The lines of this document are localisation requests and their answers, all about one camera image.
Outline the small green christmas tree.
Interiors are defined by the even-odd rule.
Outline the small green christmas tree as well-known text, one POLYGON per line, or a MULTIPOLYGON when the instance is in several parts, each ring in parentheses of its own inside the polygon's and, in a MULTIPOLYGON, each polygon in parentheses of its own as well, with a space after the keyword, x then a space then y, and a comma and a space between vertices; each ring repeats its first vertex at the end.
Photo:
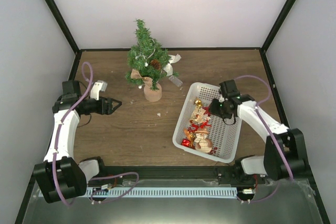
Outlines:
POLYGON ((136 44, 131 47, 127 54, 127 64, 130 70, 126 72, 125 78, 128 83, 143 89, 147 101, 157 102, 162 97, 162 87, 159 81, 167 77, 163 67, 168 63, 170 54, 168 50, 162 48, 162 45, 157 39, 152 37, 151 31, 146 27, 144 20, 137 19, 135 22, 137 24, 135 30, 136 44), (161 63, 161 70, 155 70, 150 66, 150 62, 153 59, 161 63), (145 86, 141 79, 131 79, 132 69, 138 70, 143 77, 152 78, 152 88, 145 86))

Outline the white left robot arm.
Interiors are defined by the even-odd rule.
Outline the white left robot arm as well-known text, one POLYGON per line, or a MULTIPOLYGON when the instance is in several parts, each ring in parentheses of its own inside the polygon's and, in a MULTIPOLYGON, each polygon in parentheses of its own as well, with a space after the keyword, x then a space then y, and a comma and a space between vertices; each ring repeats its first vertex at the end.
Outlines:
POLYGON ((91 157, 76 163, 74 142, 76 130, 82 115, 111 115, 121 106, 121 101, 100 95, 107 87, 105 81, 92 84, 87 95, 81 94, 80 82, 65 81, 62 95, 57 99, 52 112, 54 131, 44 160, 36 164, 33 176, 47 203, 73 199, 86 193, 92 180, 102 184, 107 170, 101 157, 91 157))

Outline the white ribbon bow ornament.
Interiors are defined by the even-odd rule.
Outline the white ribbon bow ornament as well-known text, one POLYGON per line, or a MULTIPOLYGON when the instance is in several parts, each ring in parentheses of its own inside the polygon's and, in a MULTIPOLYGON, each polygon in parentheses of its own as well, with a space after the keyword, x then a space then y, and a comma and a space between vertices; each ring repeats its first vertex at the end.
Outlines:
POLYGON ((169 77, 173 74, 173 67, 172 64, 177 63, 180 61, 181 56, 179 54, 176 55, 169 55, 168 63, 163 67, 163 70, 166 72, 166 76, 169 77))

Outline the white perforated plastic basket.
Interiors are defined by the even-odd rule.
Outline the white perforated plastic basket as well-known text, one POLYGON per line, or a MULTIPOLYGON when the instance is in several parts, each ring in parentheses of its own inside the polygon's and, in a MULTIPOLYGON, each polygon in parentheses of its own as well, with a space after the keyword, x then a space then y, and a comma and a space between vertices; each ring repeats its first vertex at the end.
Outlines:
POLYGON ((208 138, 212 141, 213 147, 209 154, 182 145, 183 140, 187 139, 184 130, 195 129, 195 127, 192 126, 191 117, 196 107, 195 101, 197 98, 200 99, 203 106, 207 107, 214 98, 220 98, 219 87, 200 82, 193 83, 190 86, 173 133, 172 142, 174 146, 191 154, 216 162, 232 162, 236 155, 242 124, 240 119, 223 121, 220 117, 210 116, 207 126, 209 132, 208 138))

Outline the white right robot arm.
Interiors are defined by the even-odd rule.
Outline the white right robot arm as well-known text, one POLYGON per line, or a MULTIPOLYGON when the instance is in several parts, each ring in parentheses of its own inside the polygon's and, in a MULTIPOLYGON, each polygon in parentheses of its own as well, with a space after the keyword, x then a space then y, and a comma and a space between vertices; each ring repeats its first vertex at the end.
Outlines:
POLYGON ((267 176, 272 180, 293 179, 309 170, 304 135, 299 129, 290 129, 267 114, 248 94, 241 94, 234 80, 219 85, 220 97, 213 99, 209 111, 227 125, 246 122, 265 142, 262 156, 239 159, 233 177, 244 184, 252 175, 267 176))

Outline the burlap bow ornament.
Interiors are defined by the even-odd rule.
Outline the burlap bow ornament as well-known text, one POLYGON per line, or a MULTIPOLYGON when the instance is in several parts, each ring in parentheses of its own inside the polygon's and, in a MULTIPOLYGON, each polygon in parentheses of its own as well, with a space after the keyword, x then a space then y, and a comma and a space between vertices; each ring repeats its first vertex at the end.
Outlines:
POLYGON ((130 77, 131 77, 131 79, 134 79, 134 80, 141 79, 143 81, 144 85, 147 86, 148 88, 152 88, 152 86, 153 86, 153 79, 150 78, 150 77, 141 76, 139 71, 136 70, 136 69, 132 69, 130 77))

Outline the brown pinecone ornament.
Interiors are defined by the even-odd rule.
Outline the brown pinecone ornament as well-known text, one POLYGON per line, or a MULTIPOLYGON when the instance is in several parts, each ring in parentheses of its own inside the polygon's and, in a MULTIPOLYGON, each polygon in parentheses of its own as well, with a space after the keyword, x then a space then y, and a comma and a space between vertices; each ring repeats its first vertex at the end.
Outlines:
POLYGON ((150 66, 152 66, 155 70, 161 70, 162 68, 161 63, 156 59, 151 60, 150 66))

